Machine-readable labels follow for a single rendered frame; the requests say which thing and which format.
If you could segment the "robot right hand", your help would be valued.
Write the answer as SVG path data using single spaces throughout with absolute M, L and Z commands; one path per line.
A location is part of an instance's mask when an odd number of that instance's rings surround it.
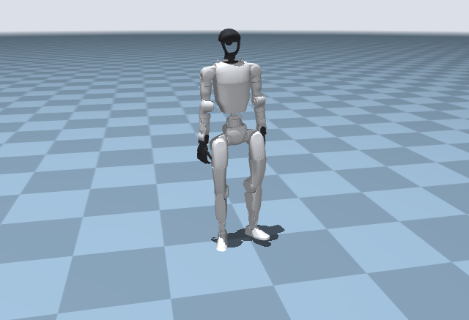
M 209 142 L 209 135 L 205 135 L 204 141 L 199 140 L 200 144 L 199 144 L 198 149 L 197 149 L 197 158 L 205 164 L 206 163 L 208 163 L 208 164 L 211 163 L 207 160 L 207 155 L 210 159 L 212 159 L 210 153 L 208 152 L 208 148 L 207 148 L 208 142 Z

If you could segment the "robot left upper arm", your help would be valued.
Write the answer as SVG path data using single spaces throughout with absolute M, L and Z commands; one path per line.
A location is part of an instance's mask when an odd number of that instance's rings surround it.
M 262 69 L 258 64 L 248 63 L 250 67 L 250 84 L 252 98 L 251 103 L 255 106 L 265 104 L 265 96 L 261 93 L 262 88 Z

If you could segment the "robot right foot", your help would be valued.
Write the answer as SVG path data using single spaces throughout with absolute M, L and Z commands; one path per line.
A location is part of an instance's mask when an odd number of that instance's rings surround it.
M 228 248 L 227 237 L 228 237 L 228 235 L 227 235 L 226 230 L 225 230 L 225 236 L 224 236 L 223 232 L 221 232 L 221 235 L 219 236 L 219 232 L 218 232 L 218 240 L 217 240 L 217 243 L 216 243 L 216 250 L 225 251 Z

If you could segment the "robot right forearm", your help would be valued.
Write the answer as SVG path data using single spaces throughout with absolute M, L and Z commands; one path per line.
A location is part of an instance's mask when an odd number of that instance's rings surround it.
M 204 103 L 201 101 L 199 107 L 199 135 L 198 139 L 204 141 L 205 135 L 209 135 L 210 131 L 210 114 L 204 111 Z

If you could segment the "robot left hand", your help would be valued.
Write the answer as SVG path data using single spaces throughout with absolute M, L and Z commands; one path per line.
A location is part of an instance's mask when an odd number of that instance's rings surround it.
M 265 140 L 266 128 L 265 128 L 265 127 L 261 127 L 261 128 L 260 128 L 260 133 L 263 135 L 264 140 Z

